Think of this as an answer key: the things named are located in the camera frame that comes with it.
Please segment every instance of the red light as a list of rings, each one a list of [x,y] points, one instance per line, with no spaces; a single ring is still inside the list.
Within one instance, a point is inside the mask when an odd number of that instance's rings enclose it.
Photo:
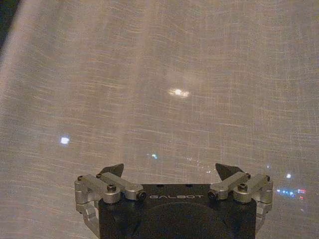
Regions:
[[[306,190],[305,190],[305,189],[298,189],[298,193],[305,194],[305,193],[306,193]]]

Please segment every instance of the logo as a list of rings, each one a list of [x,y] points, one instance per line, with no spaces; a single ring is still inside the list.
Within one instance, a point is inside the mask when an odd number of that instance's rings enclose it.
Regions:
[[[204,195],[177,195],[176,197],[172,197],[170,195],[150,195],[150,198],[152,199],[161,199],[161,198],[179,198],[179,199],[185,199],[185,198],[189,198],[189,199],[193,199],[193,198],[202,198],[204,197]]]

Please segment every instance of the city light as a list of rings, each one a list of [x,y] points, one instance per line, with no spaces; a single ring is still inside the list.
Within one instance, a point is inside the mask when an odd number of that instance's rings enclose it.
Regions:
[[[66,144],[69,143],[69,141],[70,141],[70,139],[69,139],[68,137],[61,137],[61,141],[60,141],[60,142],[61,142],[62,144],[65,144],[65,145],[66,145]]]

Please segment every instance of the silver metal bracket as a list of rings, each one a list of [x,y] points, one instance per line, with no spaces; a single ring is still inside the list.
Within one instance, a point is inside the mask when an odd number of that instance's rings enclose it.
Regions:
[[[264,223],[266,214],[272,209],[273,182],[267,175],[257,174],[255,177],[243,172],[237,172],[220,183],[210,185],[209,196],[214,200],[228,198],[233,191],[234,200],[249,203],[252,199],[257,202],[256,233]]]
[[[121,193],[129,200],[142,201],[146,197],[143,186],[130,183],[110,172],[78,177],[74,182],[76,210],[83,215],[86,226],[99,238],[99,219],[95,208],[103,199],[105,203],[113,204],[121,199]]]
[[[228,198],[228,194],[235,186],[248,180],[248,175],[243,172],[237,172],[226,178],[220,183],[210,185],[210,191],[214,194],[216,200],[224,200]]]

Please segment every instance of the black screw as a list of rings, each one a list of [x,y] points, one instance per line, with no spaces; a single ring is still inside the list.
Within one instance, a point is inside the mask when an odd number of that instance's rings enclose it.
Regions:
[[[247,192],[248,186],[246,183],[241,183],[237,186],[240,192]]]
[[[115,192],[116,191],[116,186],[114,184],[109,184],[107,186],[107,189],[109,192]]]
[[[208,198],[211,202],[216,202],[218,200],[218,193],[214,190],[208,192]]]
[[[145,198],[146,198],[146,192],[144,192],[144,191],[139,191],[139,192],[137,193],[137,195],[136,195],[136,198],[137,198],[137,200],[140,201],[140,202],[144,201]]]

